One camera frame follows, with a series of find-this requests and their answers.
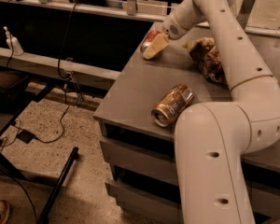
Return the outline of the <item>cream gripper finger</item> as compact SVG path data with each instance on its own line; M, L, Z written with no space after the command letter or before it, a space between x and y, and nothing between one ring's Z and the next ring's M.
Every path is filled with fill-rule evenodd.
M158 34L154 37L152 42L143 52L143 57L147 60L154 58L162 50L164 50L169 44L169 38L166 34Z

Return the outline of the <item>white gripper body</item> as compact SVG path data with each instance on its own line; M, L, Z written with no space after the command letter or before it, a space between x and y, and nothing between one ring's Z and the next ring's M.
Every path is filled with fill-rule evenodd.
M184 0L163 21L162 30L170 39L177 40L187 34L194 26L204 21L204 14L193 0Z

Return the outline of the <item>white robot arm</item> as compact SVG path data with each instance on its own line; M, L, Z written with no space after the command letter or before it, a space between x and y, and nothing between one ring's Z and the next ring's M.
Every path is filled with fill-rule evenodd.
M175 163L184 224L255 224L241 157L280 139L280 87L242 26L233 0L184 0L163 22L172 39L207 21L231 92L228 102L192 104L170 91L151 111L175 124Z

